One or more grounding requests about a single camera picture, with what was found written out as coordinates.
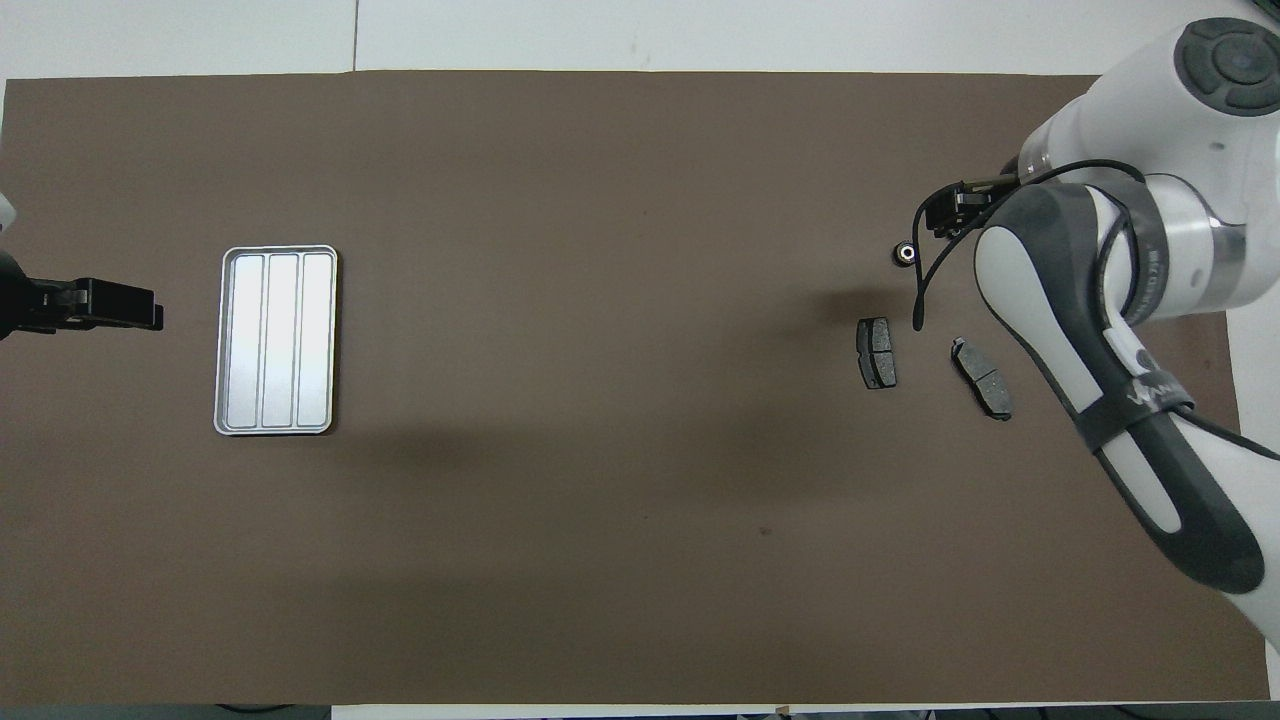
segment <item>brown paper sheet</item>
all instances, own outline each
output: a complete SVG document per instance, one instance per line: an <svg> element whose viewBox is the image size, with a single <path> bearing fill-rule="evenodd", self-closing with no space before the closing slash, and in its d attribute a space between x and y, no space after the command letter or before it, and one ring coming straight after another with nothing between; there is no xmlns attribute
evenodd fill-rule
<svg viewBox="0 0 1280 720"><path fill-rule="evenodd" d="M1088 78L10 82L3 238L163 333L0 345L0 701L1266 697L915 204ZM337 425L211 424L219 265L343 260ZM932 255L937 250L929 246ZM901 386L863 388L887 315ZM1016 414L982 416L964 334ZM1151 327L1235 420L1221 316Z"/></svg>

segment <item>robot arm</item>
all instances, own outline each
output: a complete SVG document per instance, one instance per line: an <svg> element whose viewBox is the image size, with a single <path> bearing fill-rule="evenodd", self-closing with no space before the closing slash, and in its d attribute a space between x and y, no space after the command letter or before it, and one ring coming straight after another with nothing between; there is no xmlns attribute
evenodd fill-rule
<svg viewBox="0 0 1280 720"><path fill-rule="evenodd" d="M1192 23L1037 129L1027 183L975 251L991 311L1032 355L1164 553L1280 641L1280 456L1203 420L1130 325L1239 306L1280 275L1280 38Z"/></svg>
<svg viewBox="0 0 1280 720"><path fill-rule="evenodd" d="M17 213L0 195L0 232ZM28 278L12 255L0 250L0 340L13 331L52 334L97 327L164 329L164 306L155 293L97 278L44 281Z"/></svg>

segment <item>robot control button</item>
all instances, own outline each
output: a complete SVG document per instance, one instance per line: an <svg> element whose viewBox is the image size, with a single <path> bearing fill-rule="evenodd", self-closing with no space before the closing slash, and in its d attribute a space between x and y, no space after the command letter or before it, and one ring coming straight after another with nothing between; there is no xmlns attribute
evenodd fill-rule
<svg viewBox="0 0 1280 720"><path fill-rule="evenodd" d="M1252 35L1233 35L1213 47L1213 67L1231 82L1257 85L1276 74L1276 55Z"/></svg>
<svg viewBox="0 0 1280 720"><path fill-rule="evenodd" d="M1208 47L1199 42L1188 42L1183 47L1183 68L1204 95L1212 95L1219 87L1222 87L1224 78L1213 67Z"/></svg>
<svg viewBox="0 0 1280 720"><path fill-rule="evenodd" d="M1204 40L1215 40L1229 32L1251 32L1254 27L1257 26L1239 18L1206 18L1192 23L1188 29Z"/></svg>
<svg viewBox="0 0 1280 720"><path fill-rule="evenodd" d="M1233 87L1226 94L1226 104L1240 110L1280 109L1280 82Z"/></svg>

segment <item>white floor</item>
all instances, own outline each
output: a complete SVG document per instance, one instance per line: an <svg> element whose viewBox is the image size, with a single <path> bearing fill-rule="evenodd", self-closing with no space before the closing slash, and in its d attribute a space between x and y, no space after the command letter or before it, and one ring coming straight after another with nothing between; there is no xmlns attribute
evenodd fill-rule
<svg viewBox="0 0 1280 720"><path fill-rule="evenodd" d="M980 5L978 10L957 0L0 0L0 81L456 68L1097 74L1148 38L1192 19L1234 15L1271 22L1247 0L983 0ZM998 23L987 24L986 18ZM0 88L0 113L3 101ZM1228 315L1240 423L1247 434L1272 446L1280 446L1280 383L1270 369L1280 356L1280 333L1258 331L1277 316L1280 288ZM1272 676L1272 692L1276 688L1280 683ZM673 710L648 707L660 714ZM714 708L728 710L773 707ZM495 717L493 711L370 706L335 716ZM599 711L593 707L589 714ZM513 712L557 715L547 706Z"/></svg>

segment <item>metal tray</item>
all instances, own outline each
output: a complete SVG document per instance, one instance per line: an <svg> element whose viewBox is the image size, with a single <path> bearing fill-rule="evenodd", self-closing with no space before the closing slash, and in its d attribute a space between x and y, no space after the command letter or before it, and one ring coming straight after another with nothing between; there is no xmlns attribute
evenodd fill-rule
<svg viewBox="0 0 1280 720"><path fill-rule="evenodd" d="M316 434L333 420L338 252L233 247L223 256L214 427Z"/></svg>

